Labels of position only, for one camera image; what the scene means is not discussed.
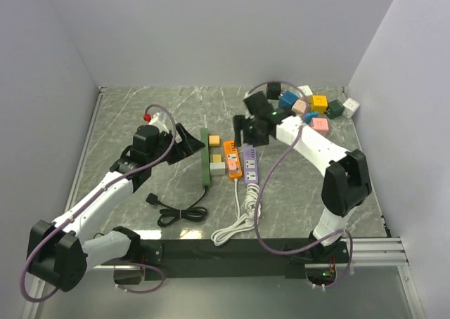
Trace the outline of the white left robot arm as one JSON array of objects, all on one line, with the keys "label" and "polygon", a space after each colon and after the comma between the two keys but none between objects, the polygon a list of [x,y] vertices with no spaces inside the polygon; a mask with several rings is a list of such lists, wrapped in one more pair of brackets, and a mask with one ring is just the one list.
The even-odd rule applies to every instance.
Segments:
[{"label": "white left robot arm", "polygon": [[33,225],[25,272],[68,292],[88,270],[102,263],[115,259],[125,264],[140,263],[138,233],[118,226],[95,237],[95,227],[151,177],[155,165],[175,164],[203,148],[205,144],[180,123],[174,131],[150,124],[140,126],[131,145],[88,195],[52,222],[38,221]]}]

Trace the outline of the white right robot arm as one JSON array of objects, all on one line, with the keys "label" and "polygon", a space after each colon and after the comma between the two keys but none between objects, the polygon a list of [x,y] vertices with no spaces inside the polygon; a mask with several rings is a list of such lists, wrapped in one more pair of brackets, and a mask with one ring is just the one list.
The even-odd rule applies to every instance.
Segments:
[{"label": "white right robot arm", "polygon": [[259,91],[247,92],[243,100],[244,115],[233,118],[236,145],[254,147],[269,144],[274,138],[298,152],[313,164],[323,177],[321,218],[310,235],[310,244],[290,250],[299,254],[309,250],[310,257],[324,262],[333,254],[354,208],[372,193],[365,154],[349,151],[313,130],[302,117],[287,108],[275,108]]}]

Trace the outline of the yellow plug upper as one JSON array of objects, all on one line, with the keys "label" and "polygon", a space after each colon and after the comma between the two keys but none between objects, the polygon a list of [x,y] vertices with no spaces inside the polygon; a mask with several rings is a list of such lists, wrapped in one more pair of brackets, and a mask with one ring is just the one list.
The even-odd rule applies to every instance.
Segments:
[{"label": "yellow plug upper", "polygon": [[210,147],[219,147],[220,146],[219,135],[209,135],[208,136],[208,144]]}]

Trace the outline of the yellow plug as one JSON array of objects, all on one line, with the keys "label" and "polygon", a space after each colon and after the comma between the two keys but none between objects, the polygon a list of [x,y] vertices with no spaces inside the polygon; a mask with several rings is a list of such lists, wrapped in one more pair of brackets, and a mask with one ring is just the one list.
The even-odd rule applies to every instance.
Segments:
[{"label": "yellow plug", "polygon": [[222,162],[222,156],[220,154],[212,154],[210,155],[211,163],[220,163]]},{"label": "yellow plug", "polygon": [[219,135],[209,135],[208,136],[208,144],[210,147],[219,147],[220,146]]}]

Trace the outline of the yellow plug lower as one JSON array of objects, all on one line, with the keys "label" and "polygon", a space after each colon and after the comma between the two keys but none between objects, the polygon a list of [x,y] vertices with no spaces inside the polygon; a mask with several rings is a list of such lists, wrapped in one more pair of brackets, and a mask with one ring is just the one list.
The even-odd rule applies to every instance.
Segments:
[{"label": "yellow plug lower", "polygon": [[222,156],[220,154],[212,154],[210,155],[211,163],[220,163],[222,162]]}]

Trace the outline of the white plug on strip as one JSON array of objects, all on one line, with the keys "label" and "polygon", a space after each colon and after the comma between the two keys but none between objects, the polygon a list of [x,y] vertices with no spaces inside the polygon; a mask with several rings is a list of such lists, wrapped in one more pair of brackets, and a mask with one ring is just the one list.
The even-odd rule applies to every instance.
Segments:
[{"label": "white plug on strip", "polygon": [[210,175],[223,176],[226,174],[226,165],[224,162],[210,162]]}]

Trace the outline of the dark blue plug cube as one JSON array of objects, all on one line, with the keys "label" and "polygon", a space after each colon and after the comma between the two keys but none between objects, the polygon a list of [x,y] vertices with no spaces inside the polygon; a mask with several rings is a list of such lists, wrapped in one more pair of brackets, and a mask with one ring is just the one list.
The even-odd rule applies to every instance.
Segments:
[{"label": "dark blue plug cube", "polygon": [[298,99],[299,97],[290,91],[283,92],[278,99],[278,106],[280,108],[291,109]]}]

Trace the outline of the black plug cube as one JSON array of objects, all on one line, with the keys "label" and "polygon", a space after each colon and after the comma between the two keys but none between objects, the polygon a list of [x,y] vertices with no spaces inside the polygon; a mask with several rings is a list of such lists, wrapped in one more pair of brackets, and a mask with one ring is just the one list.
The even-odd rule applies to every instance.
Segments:
[{"label": "black plug cube", "polygon": [[282,94],[282,85],[280,82],[268,82],[266,84],[266,98],[268,100],[278,100]]}]

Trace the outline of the beige pink plug cube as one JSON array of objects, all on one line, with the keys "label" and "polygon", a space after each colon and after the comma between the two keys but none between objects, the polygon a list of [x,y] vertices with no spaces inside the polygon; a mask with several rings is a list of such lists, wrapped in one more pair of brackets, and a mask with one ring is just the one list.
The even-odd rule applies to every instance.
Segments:
[{"label": "beige pink plug cube", "polygon": [[302,116],[305,115],[309,110],[308,102],[305,102],[301,99],[296,100],[295,103],[291,107],[292,112],[296,115]]}]

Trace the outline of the white plug cube back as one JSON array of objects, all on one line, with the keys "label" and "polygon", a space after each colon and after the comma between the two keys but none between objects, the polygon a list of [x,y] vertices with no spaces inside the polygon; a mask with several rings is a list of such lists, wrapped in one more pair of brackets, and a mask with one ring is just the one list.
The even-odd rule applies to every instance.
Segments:
[{"label": "white plug cube back", "polygon": [[302,92],[302,94],[304,96],[312,96],[313,95],[313,92],[308,85],[298,86],[297,88]]}]

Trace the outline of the white plug cube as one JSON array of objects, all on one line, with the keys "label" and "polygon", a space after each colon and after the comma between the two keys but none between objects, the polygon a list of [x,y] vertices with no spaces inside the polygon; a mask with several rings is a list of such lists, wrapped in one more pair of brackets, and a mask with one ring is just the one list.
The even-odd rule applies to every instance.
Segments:
[{"label": "white plug cube", "polygon": [[359,109],[360,103],[358,103],[357,101],[355,101],[352,98],[348,98],[343,103],[343,107],[344,107],[344,111],[343,111],[342,115],[344,117],[346,117],[347,119],[351,119],[354,116],[354,114],[356,113],[356,111]]},{"label": "white plug cube", "polygon": [[308,85],[298,86],[297,88],[302,92],[302,94],[304,96],[312,96],[313,95],[313,92]]}]

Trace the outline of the yellow plug cube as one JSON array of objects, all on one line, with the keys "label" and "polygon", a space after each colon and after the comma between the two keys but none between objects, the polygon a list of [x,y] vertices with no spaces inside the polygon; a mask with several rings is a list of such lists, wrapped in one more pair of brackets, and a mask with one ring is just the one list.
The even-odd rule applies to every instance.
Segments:
[{"label": "yellow plug cube", "polygon": [[311,97],[311,111],[318,112],[323,115],[328,109],[328,99],[326,96],[313,95]]}]

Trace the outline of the dark green plug cube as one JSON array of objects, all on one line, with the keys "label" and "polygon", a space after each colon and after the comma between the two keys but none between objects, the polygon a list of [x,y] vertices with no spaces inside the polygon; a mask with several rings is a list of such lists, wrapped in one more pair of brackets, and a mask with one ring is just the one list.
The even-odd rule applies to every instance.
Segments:
[{"label": "dark green plug cube", "polygon": [[337,117],[340,117],[344,110],[344,105],[339,100],[332,100],[328,102],[328,107],[325,111],[325,115],[329,119],[335,119]]}]

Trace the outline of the white plug cube right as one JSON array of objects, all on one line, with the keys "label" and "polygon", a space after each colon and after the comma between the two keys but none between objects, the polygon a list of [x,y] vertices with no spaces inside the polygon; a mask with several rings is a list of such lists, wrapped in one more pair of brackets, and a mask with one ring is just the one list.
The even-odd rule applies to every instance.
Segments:
[{"label": "white plug cube right", "polygon": [[352,98],[348,98],[343,103],[343,107],[344,107],[344,111],[343,111],[342,115],[344,117],[346,117],[347,119],[351,119],[354,116],[354,114],[356,113],[356,111],[359,109],[360,103],[358,103],[357,101],[355,101]]}]

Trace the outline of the purple power strip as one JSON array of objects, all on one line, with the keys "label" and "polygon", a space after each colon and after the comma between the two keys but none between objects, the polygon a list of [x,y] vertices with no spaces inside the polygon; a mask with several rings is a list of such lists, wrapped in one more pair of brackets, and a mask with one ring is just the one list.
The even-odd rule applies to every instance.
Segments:
[{"label": "purple power strip", "polygon": [[257,153],[252,146],[246,146],[243,148],[244,159],[244,181],[246,185],[258,184],[258,168],[257,168]]}]

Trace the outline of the green power strip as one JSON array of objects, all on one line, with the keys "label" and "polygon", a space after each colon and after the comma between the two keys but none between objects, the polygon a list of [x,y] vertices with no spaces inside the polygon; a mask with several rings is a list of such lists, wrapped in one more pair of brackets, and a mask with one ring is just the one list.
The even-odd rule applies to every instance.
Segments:
[{"label": "green power strip", "polygon": [[200,141],[205,147],[200,152],[201,157],[201,184],[205,188],[209,188],[211,184],[210,178],[210,150],[209,150],[209,134],[208,129],[203,127],[200,129]]}]

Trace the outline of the orange power strip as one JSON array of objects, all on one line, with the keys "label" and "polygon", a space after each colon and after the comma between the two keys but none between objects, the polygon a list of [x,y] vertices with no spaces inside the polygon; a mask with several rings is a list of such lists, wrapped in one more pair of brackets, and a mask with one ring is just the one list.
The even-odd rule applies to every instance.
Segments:
[{"label": "orange power strip", "polygon": [[234,181],[241,179],[243,177],[243,169],[240,163],[238,147],[234,141],[224,141],[223,149],[230,180]]}]

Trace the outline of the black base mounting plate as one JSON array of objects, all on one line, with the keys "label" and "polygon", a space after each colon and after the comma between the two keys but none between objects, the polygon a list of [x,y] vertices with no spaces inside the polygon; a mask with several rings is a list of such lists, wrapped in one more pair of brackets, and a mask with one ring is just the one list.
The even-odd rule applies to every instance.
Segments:
[{"label": "black base mounting plate", "polygon": [[167,278],[283,276],[304,279],[307,265],[347,263],[343,240],[330,248],[317,245],[299,254],[281,256],[266,251],[256,239],[234,239],[216,247],[211,240],[142,240],[137,263],[162,270]]}]

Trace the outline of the aluminium rail frame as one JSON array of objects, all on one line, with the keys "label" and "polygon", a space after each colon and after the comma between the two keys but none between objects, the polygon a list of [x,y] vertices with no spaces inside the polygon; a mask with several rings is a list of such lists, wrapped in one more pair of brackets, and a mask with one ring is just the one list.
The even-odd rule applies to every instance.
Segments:
[{"label": "aluminium rail frame", "polygon": [[[250,89],[248,92],[256,93],[260,91],[258,88]],[[166,125],[170,131],[175,130],[173,116],[166,108],[160,108],[159,111],[167,114]],[[241,147],[238,147],[240,163],[243,169],[244,180],[244,159],[243,148],[247,145],[243,143]],[[259,182],[260,192],[257,198],[256,204],[260,204],[262,193],[265,188],[265,183]],[[255,229],[258,226],[257,212],[255,212]],[[275,255],[294,255],[288,252],[293,249],[302,249],[303,247],[311,244],[309,237],[306,238],[281,238],[281,239],[263,239],[261,236],[257,236],[255,239],[260,245],[268,252]],[[393,237],[386,238],[353,238],[347,228],[342,234],[342,237],[336,244],[341,241],[347,243],[349,249],[349,261],[347,263],[337,264],[331,262],[328,266],[313,266],[307,265],[305,268],[305,278],[309,281],[310,285],[321,290],[329,289],[341,281],[347,273],[351,273],[354,267],[372,267],[372,266],[398,266],[403,267],[408,265],[406,253],[404,251],[401,240]],[[155,266],[150,266],[145,263],[132,263],[130,261],[124,261],[115,259],[102,263],[93,268],[111,267],[116,272],[136,272],[145,280],[157,280],[159,283],[163,283],[167,277],[164,272]]]}]

